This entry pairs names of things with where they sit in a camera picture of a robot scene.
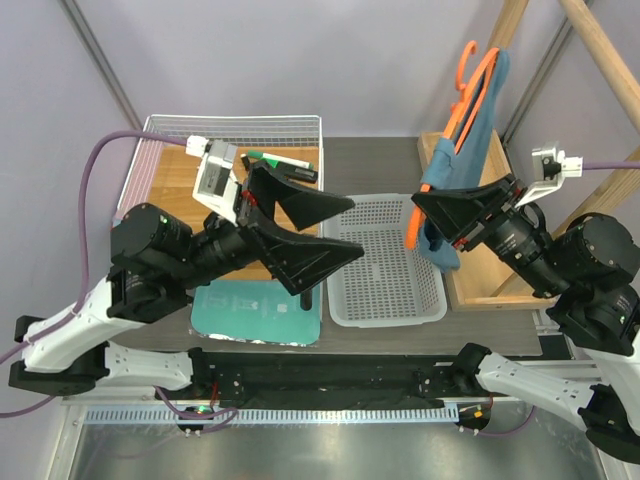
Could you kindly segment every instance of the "wooden frame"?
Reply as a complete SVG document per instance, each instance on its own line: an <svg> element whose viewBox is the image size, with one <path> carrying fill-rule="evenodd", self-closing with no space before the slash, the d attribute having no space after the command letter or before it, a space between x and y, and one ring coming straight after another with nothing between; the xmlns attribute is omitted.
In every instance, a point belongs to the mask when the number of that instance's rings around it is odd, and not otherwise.
<svg viewBox="0 0 640 480"><path fill-rule="evenodd" d="M583 0L558 0L567 18L584 42L598 69L613 90L629 119L640 133L640 86ZM505 0L487 48L508 48L526 10L528 0ZM494 132L481 184L510 173L502 147ZM438 133L423 133L418 151L423 168L431 159ZM626 159L640 161L640 146ZM609 213L640 187L640 170L616 170L553 233L585 212ZM478 247L461 255L461 268L447 274L447 289L454 310L542 308L549 300L531 296L532 289L487 248ZM482 265L479 274L478 266Z"/></svg>

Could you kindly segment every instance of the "gray wall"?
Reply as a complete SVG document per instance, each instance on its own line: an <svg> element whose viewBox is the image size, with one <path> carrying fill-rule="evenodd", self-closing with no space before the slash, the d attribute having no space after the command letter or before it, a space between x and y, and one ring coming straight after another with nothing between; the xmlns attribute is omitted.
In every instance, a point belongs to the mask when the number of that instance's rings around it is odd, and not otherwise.
<svg viewBox="0 0 640 480"><path fill-rule="evenodd" d="M637 29L640 3L596 0L592 11L631 72L640 79ZM577 35L514 138L511 160L527 181L533 178L531 149L556 140L568 155L583 156L585 163L619 162L640 145L640 135ZM608 174L586 172L582 178L568 180L559 192L542 199L539 203L550 228L557 227ZM639 209L640 194L636 192L614 212L637 243L640 243ZM634 286L640 289L640 278Z"/></svg>
<svg viewBox="0 0 640 480"><path fill-rule="evenodd" d="M103 135L126 128L56 2L4 2L0 15L0 350L13 346L14 320L49 316L71 303L80 281L76 199L82 167ZM132 151L124 141L100 158L88 204L92 284L108 267L108 232ZM0 411L42 398L6 386ZM41 479L60 407L0 420L3 478Z"/></svg>
<svg viewBox="0 0 640 480"><path fill-rule="evenodd" d="M443 128L460 53L484 51L503 1L79 3L141 116L312 113L326 135L402 136ZM530 2L499 125L561 19Z"/></svg>

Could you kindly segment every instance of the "blue garment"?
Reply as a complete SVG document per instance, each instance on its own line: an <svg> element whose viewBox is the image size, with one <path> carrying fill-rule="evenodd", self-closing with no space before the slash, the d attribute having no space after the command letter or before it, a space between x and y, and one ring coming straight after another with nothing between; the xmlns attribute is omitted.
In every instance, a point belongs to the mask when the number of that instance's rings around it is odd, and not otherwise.
<svg viewBox="0 0 640 480"><path fill-rule="evenodd" d="M484 101L462 148L456 155L454 142L448 138L441 138L433 151L433 158L422 176L421 183L440 190L473 188L479 185L489 151L496 100L509 73L510 63L507 52L501 50L496 59ZM482 82L479 83L474 97L478 96L481 88ZM428 219L418 233L418 251L442 271L460 268L460 259L456 250L445 241Z"/></svg>

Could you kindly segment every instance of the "gray floor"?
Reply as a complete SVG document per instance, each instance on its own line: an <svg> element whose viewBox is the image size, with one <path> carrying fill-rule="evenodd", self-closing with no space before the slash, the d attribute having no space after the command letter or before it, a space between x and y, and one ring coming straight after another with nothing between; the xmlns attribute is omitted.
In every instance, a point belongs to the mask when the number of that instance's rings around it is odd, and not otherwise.
<svg viewBox="0 0 640 480"><path fill-rule="evenodd" d="M325 139L325 190L343 195L413 193L421 176L417 138ZM505 355L541 353L530 312L448 312L440 321L414 327L358 329L335 324L325 295L320 339L306 348L211 340L190 332L190 310L115 340L133 348L356 354L456 354L467 342Z"/></svg>
<svg viewBox="0 0 640 480"><path fill-rule="evenodd" d="M519 402L496 402L493 431L519 425ZM605 480L584 434L539 411L517 435L480 438L452 424L239 427L202 438L173 438L176 428L85 427L73 480Z"/></svg>

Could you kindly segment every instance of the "wooden pole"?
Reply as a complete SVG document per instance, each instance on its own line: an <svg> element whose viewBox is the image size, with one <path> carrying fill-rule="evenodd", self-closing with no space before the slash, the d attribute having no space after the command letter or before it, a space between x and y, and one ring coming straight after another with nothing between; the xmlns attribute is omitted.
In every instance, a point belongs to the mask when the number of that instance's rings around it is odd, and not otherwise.
<svg viewBox="0 0 640 480"><path fill-rule="evenodd" d="M489 37L487 50L493 47L509 48L528 3L529 0L504 0L500 15Z"/></svg>
<svg viewBox="0 0 640 480"><path fill-rule="evenodd" d="M640 147L636 148L625 162L640 162ZM573 219L580 215L588 212L611 213L638 188L640 170L615 170L562 222L553 232L553 237L562 235ZM527 289L531 290L531 287L514 273L498 287L493 296L522 295Z"/></svg>
<svg viewBox="0 0 640 480"><path fill-rule="evenodd" d="M559 0L593 61L640 133L640 85L583 0Z"/></svg>

